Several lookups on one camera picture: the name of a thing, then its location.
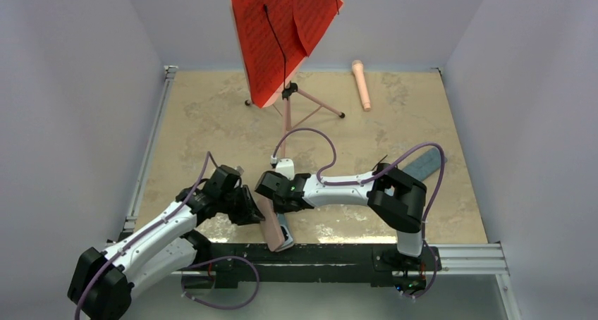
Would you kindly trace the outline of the pink glasses case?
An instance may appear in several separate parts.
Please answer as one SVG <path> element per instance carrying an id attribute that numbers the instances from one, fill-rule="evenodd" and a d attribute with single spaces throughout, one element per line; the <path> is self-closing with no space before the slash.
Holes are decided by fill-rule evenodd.
<path id="1" fill-rule="evenodd" d="M 264 216 L 264 220 L 260 222 L 260 230 L 268 249 L 271 252 L 281 252 L 294 246 L 295 241 L 286 217 L 274 211 L 272 201 L 261 197 L 257 201 L 257 208 Z"/>

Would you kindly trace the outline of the black sunglasses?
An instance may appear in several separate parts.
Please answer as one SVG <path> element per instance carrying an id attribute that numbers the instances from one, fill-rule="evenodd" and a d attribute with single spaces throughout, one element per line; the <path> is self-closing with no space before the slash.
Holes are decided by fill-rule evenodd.
<path id="1" fill-rule="evenodd" d="M 376 170 L 376 169 L 377 169 L 377 167 L 378 167 L 378 165 L 379 165 L 379 164 L 381 164 L 381 163 L 382 163 L 382 162 L 383 162 L 383 161 L 386 159 L 386 157 L 387 157 L 387 156 L 388 156 L 388 154 L 386 154 L 386 155 L 385 155 L 385 156 L 383 156 L 383 157 L 382 157 L 380 160 L 378 160 L 378 162 L 377 162 L 375 165 L 373 165 L 373 167 L 372 167 L 372 170 L 371 170 L 371 171 L 374 171 L 374 170 Z"/>

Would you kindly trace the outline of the blue glasses case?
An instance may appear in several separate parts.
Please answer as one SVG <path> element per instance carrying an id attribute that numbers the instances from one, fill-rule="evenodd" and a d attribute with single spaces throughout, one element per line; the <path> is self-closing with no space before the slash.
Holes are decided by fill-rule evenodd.
<path id="1" fill-rule="evenodd" d="M 421 154 L 416 160 L 410 162 L 403 168 L 403 172 L 409 176 L 417 179 L 418 181 L 424 181 L 432 174 L 439 171 L 441 168 L 441 155 L 439 150 L 431 148 L 425 153 Z"/>

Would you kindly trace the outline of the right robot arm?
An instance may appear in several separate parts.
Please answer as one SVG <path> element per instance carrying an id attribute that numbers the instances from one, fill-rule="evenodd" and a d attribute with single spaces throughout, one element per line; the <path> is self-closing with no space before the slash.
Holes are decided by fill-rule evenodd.
<path id="1" fill-rule="evenodd" d="M 289 178 L 279 171 L 266 171 L 255 192 L 270 199 L 278 214 L 327 205 L 369 207 L 396 231 L 396 259 L 402 267 L 411 269 L 423 260 L 427 187 L 395 166 L 381 163 L 360 175 L 323 178 L 310 173 Z"/>

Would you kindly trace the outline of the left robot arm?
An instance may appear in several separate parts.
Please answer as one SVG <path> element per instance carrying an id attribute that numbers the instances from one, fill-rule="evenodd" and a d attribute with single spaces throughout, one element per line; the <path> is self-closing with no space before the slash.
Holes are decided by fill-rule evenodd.
<path id="1" fill-rule="evenodd" d="M 214 262 L 211 242 L 196 228 L 217 214 L 238 226 L 264 220 L 241 174 L 226 165 L 182 190 L 140 230 L 80 255 L 67 292 L 76 305 L 75 318 L 120 319 L 135 298 L 167 275 Z"/>

